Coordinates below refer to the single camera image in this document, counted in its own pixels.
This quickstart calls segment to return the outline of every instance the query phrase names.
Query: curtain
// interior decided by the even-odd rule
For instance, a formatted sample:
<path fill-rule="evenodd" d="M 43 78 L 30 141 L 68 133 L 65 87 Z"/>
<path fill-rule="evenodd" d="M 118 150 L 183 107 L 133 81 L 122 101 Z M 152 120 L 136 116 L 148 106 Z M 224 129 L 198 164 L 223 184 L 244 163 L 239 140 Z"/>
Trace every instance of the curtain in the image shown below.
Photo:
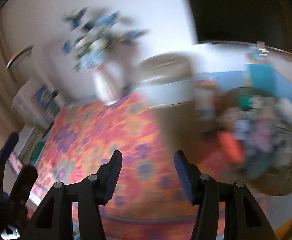
<path fill-rule="evenodd" d="M 11 57 L 0 21 L 0 133 L 5 137 L 24 126 L 20 116 L 11 110 L 12 100 L 24 84 L 17 70 L 6 70 Z"/>

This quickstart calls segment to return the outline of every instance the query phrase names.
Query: pile of items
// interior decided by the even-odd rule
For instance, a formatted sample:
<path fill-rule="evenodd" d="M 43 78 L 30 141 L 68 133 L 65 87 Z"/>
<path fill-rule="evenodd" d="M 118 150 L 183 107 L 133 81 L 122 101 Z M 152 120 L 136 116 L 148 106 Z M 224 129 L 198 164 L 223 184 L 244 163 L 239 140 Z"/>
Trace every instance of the pile of items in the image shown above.
<path fill-rule="evenodd" d="M 247 179 L 292 162 L 292 103 L 287 98 L 242 95 L 217 119 L 225 153 Z"/>

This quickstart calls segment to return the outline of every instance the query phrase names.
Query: red object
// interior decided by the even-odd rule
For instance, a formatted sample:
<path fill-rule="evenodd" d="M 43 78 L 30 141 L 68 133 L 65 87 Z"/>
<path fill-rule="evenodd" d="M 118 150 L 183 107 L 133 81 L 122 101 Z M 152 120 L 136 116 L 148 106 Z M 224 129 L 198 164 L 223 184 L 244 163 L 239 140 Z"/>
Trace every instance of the red object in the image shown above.
<path fill-rule="evenodd" d="M 218 141 L 232 163 L 243 163 L 244 155 L 240 142 L 231 132 L 218 131 Z"/>

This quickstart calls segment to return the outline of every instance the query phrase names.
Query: green object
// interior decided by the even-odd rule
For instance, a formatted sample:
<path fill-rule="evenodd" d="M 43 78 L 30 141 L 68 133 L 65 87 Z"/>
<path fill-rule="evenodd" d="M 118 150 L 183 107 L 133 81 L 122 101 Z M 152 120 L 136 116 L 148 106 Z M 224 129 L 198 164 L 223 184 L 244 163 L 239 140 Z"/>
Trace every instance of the green object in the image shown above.
<path fill-rule="evenodd" d="M 248 110 L 250 109 L 252 106 L 252 100 L 250 97 L 248 96 L 241 96 L 239 98 L 239 107 L 244 109 L 244 110 Z"/>
<path fill-rule="evenodd" d="M 44 142 L 38 142 L 36 148 L 32 152 L 31 158 L 30 158 L 31 165 L 34 165 L 36 163 L 43 147 L 44 147 Z"/>

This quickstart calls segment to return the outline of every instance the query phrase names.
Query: orange-red object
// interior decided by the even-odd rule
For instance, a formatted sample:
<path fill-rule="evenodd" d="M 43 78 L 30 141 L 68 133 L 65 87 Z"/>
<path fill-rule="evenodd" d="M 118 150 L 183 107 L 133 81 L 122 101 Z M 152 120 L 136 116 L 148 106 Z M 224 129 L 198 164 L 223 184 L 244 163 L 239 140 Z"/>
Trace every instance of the orange-red object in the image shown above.
<path fill-rule="evenodd" d="M 244 155 L 240 142 L 231 132 L 218 131 L 218 141 L 232 163 L 244 162 Z"/>

